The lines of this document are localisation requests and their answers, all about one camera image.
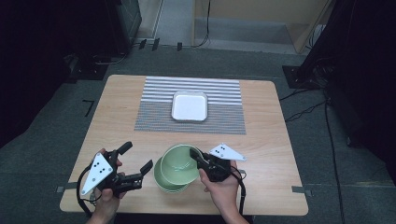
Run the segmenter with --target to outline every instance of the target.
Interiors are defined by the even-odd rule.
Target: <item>person's left hand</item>
[[[99,152],[104,154],[105,151],[106,150],[102,148]],[[122,166],[122,162],[117,160],[117,166]],[[100,191],[98,188],[95,188],[95,198],[100,198],[96,201],[95,211],[87,223],[108,223],[111,218],[116,215],[117,209],[119,209],[120,206],[120,199],[123,198],[125,193],[126,192],[121,193],[120,197],[117,198],[113,195],[112,189],[103,189]]]

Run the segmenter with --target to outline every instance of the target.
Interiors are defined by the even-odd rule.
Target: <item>wooden tabletop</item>
[[[274,83],[239,80],[246,134],[213,134],[135,131],[145,81],[144,76],[113,75],[108,79],[69,182],[77,182],[98,150],[117,149],[127,141],[134,146],[119,156],[123,165],[118,170],[127,175],[139,173],[146,162],[156,162],[177,143],[206,152],[225,143],[247,158],[237,163],[247,172],[244,215],[306,215],[304,194],[292,191],[292,186],[301,187],[302,183]],[[129,191],[121,200],[119,212],[218,214],[204,188],[197,178],[180,193],[163,192],[155,183],[152,169],[144,177],[143,188]],[[64,192],[60,206],[63,211],[82,212],[75,189]]]

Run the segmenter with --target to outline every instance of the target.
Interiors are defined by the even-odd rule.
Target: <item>gray carpet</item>
[[[110,65],[103,81],[79,80],[77,84],[63,84],[29,130],[1,148],[0,223],[61,224],[87,220],[83,213],[62,212],[59,208],[62,193],[56,193],[55,189],[64,185],[72,172],[108,76],[271,80],[281,98],[293,91],[284,78],[282,65],[300,65],[303,61],[303,55],[215,49],[177,52],[169,47],[151,51],[147,46],[142,50],[133,49],[121,63]],[[90,104],[83,100],[95,101],[87,117]],[[284,117],[323,100],[321,91],[290,97],[281,102]],[[347,147],[346,134],[331,107],[328,113],[346,223],[394,222],[396,188],[384,163],[365,148]],[[257,216],[255,223],[341,223],[324,105],[288,122],[287,127],[304,187],[313,194],[307,197],[309,212],[304,217]]]

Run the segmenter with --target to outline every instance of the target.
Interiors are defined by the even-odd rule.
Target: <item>white tray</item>
[[[207,96],[203,92],[178,91],[174,94],[172,118],[204,121],[207,117]]]

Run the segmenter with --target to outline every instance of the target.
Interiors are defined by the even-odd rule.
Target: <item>person's right hand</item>
[[[236,169],[236,162],[231,161],[231,166]],[[236,206],[239,184],[234,176],[230,175],[222,182],[211,182],[203,169],[199,170],[199,175],[201,177],[201,182],[206,186],[204,191],[210,192],[213,203],[219,209],[222,217],[227,223],[248,223],[239,214]]]

